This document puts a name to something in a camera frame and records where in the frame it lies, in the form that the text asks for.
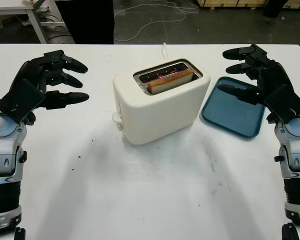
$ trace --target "person's leg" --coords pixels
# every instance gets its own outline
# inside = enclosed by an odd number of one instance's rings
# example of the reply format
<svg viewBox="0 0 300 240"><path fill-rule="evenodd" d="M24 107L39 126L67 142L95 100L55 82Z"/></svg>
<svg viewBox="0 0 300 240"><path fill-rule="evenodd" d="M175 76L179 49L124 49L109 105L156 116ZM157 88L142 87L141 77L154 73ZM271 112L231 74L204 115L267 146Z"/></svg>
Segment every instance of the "person's leg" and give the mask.
<svg viewBox="0 0 300 240"><path fill-rule="evenodd" d="M76 44L113 44L114 9L112 0L55 2Z"/></svg>

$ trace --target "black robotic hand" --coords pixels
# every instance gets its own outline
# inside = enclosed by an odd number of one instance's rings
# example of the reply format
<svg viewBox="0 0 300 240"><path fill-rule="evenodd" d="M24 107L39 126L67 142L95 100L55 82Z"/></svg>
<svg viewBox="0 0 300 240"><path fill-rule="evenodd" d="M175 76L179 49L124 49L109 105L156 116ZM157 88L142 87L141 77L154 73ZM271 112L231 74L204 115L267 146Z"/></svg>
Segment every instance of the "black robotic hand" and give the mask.
<svg viewBox="0 0 300 240"><path fill-rule="evenodd" d="M219 85L218 89L243 102L265 105L271 111L267 117L270 123L281 121L287 124L300 115L300 98L294 92L286 71L280 63L267 58L267 52L252 44L227 50L222 55L230 60L245 60L244 63L228 67L226 72L246 74L251 80L257 80L257 89L241 89L224 84Z"/></svg>
<svg viewBox="0 0 300 240"><path fill-rule="evenodd" d="M82 88L83 84L63 69L86 73L88 68L62 50L47 52L43 57L25 62L12 82L9 92L0 99L0 115L8 115L16 123L33 125L36 117L32 110L44 107L47 110L65 108L81 103L89 95L81 92L60 93L47 91L47 85L66 84Z"/></svg>

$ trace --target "white toaster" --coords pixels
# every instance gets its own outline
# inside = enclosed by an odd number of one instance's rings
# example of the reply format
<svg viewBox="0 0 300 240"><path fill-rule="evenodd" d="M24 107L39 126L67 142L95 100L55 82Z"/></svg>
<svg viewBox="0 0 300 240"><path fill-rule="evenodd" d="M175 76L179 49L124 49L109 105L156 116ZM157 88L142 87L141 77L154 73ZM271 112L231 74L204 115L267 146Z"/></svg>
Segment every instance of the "white toaster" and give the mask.
<svg viewBox="0 0 300 240"><path fill-rule="evenodd" d="M148 91L149 82L189 68L194 70L190 82L155 95ZM151 142L194 122L209 83L209 74L187 59L133 69L113 80L116 112L112 119L132 144Z"/></svg>

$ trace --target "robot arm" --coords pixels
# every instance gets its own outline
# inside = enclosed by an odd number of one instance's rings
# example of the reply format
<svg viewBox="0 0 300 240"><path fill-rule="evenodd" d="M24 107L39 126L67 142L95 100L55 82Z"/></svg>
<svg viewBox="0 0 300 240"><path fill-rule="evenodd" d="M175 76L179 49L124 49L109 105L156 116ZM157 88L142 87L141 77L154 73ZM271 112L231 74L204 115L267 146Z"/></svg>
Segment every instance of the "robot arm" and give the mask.
<svg viewBox="0 0 300 240"><path fill-rule="evenodd" d="M19 205L23 164L27 152L22 143L27 135L26 125L33 125L33 110L65 108L86 101L81 92L47 91L47 85L66 84L81 88L82 83L62 70L86 73L88 68L68 57L62 50L45 53L43 57L25 62L12 82L9 92L0 99L0 230L13 228L21 221Z"/></svg>
<svg viewBox="0 0 300 240"><path fill-rule="evenodd" d="M269 123L275 123L274 132L280 142L281 175L287 202L285 215L292 223L282 226L283 240L300 240L300 98L294 92L290 79L280 63L267 58L267 53L255 44L223 52L231 60L245 60L230 66L229 74L246 74L257 80L257 89L241 89L219 85L218 89L250 104L262 104L271 111Z"/></svg>

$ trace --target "white desk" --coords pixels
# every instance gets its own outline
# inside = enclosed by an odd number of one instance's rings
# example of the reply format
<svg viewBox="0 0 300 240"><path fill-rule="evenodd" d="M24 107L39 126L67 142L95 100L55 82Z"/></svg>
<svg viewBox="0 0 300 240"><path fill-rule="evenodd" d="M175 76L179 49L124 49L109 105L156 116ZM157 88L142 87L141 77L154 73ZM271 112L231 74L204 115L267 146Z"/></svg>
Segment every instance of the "white desk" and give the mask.
<svg viewBox="0 0 300 240"><path fill-rule="evenodd" d="M44 1L45 0L38 0L34 5L31 5L22 0L0 0L0 15L27 14L40 43L46 44L48 41L45 36L45 31L36 13L37 8Z"/></svg>
<svg viewBox="0 0 300 240"><path fill-rule="evenodd" d="M207 69L206 100L218 78L229 76L226 67L237 63L222 52L242 46L167 45L167 53L188 56ZM284 66L300 96L300 47L260 46ZM28 240L281 239L281 227L289 220L280 167L274 162L279 142L274 125L265 119L268 110L254 139L198 116L191 126L137 146L112 122L114 76L161 59L161 47L0 45L0 97L23 62L49 51L63 49L89 68L87 74L73 73L83 82L79 91L90 95L88 101L37 109L37 121L27 128L20 227ZM245 75L234 77L252 83Z"/></svg>

